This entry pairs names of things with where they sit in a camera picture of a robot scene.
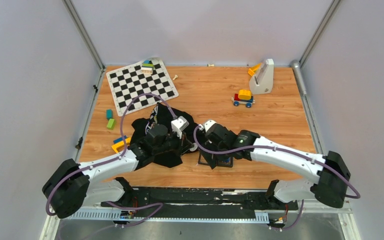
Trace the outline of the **black square frame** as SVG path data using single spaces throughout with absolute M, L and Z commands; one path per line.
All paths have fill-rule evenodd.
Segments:
M 199 157 L 198 157 L 198 164 L 211 166 L 212 157 L 213 155 L 211 153 L 200 150 Z
M 217 160 L 217 165 L 219 167 L 232 168 L 234 165 L 234 158 L 233 157 L 229 157 L 229 158 L 225 158 L 225 159 L 220 158 Z

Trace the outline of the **black printed t-shirt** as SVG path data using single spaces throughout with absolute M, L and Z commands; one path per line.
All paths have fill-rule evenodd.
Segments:
M 176 108 L 172 109 L 174 114 L 183 116 L 188 122 L 188 127 L 183 131 L 187 139 L 197 146 L 193 137 L 194 128 L 198 125 L 193 117 Z M 173 116 L 166 105 L 158 103 L 152 110 L 149 118 L 138 118 L 131 124 L 134 132 L 131 137 L 128 149 L 132 151 L 138 159 L 136 169 L 155 163 L 157 165 L 173 168 L 183 163 L 182 156 L 166 152 L 168 136 L 173 133 L 171 121 Z

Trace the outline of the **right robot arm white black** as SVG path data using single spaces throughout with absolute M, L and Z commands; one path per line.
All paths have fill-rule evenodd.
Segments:
M 198 125 L 193 138 L 212 168 L 216 164 L 215 157 L 234 158 L 272 164 L 300 175 L 298 180 L 273 180 L 270 183 L 265 201 L 272 209 L 294 200 L 317 200 L 340 209 L 350 197 L 348 190 L 354 191 L 353 199 L 361 196 L 351 185 L 351 173 L 337 152 L 329 151 L 323 155 L 297 150 L 249 130 L 236 134 L 213 120 Z

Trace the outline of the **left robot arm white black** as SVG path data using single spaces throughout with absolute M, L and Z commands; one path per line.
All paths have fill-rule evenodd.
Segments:
M 83 163 L 66 159 L 42 187 L 46 213 L 64 219 L 86 204 L 111 201 L 122 207 L 129 206 L 133 201 L 131 190 L 117 180 L 114 181 L 115 186 L 108 187 L 103 181 L 121 173 L 134 172 L 151 163 L 175 167 L 181 163 L 182 155 L 197 147 L 184 132 L 171 131 L 165 125 L 157 124 L 121 153 Z

